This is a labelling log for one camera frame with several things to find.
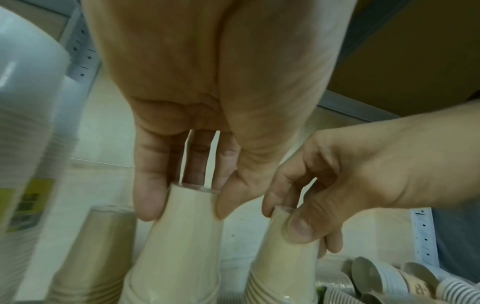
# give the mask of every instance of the yellow label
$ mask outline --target yellow label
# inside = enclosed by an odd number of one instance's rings
[[[14,194],[15,189],[0,189],[0,226],[3,224],[3,221],[6,220],[5,216],[12,204]]]
[[[54,183],[53,179],[32,179],[30,181],[11,218],[8,232],[25,230],[38,225],[50,200]]]
[[[409,293],[425,295],[431,298],[435,298],[434,289],[430,284],[402,270],[399,270],[399,269],[397,270],[403,276],[403,279],[408,285]]]

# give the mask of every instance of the sticker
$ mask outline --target sticker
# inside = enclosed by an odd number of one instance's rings
[[[0,226],[5,220],[4,217],[11,206],[14,194],[15,189],[0,189]]]
[[[398,271],[403,276],[403,279],[408,285],[409,293],[425,295],[431,298],[435,298],[435,291],[430,284],[402,270],[398,269]]]
[[[39,224],[54,186],[53,179],[33,179],[28,184],[11,220],[8,232],[20,231]]]

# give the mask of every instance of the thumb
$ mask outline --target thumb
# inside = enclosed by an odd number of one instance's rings
[[[226,218],[243,203],[262,196],[281,162],[283,153],[258,154],[242,150],[236,171],[228,178],[216,204],[219,218]]]
[[[341,173],[332,186],[308,197],[288,221],[290,237],[309,243],[338,230],[356,213],[374,207],[372,193],[359,175]]]

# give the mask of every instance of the human hand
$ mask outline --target human hand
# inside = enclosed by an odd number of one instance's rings
[[[83,0],[104,65],[135,119],[134,205],[158,218],[167,188],[212,187],[224,218],[262,195],[325,91],[355,0]]]
[[[325,237],[320,255],[338,252],[342,224],[362,210],[449,207],[479,195],[479,131],[479,103],[317,131],[279,168],[262,211],[296,207],[316,178],[288,230],[302,243]]]

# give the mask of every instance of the person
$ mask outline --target person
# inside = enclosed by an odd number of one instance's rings
[[[203,185],[220,131],[212,187],[227,217],[260,197],[297,207],[289,232],[324,238],[374,207],[452,207],[480,194],[476,103],[314,133],[278,170],[324,93],[355,0],[83,0],[103,63],[135,120],[134,206],[161,216],[167,188]]]

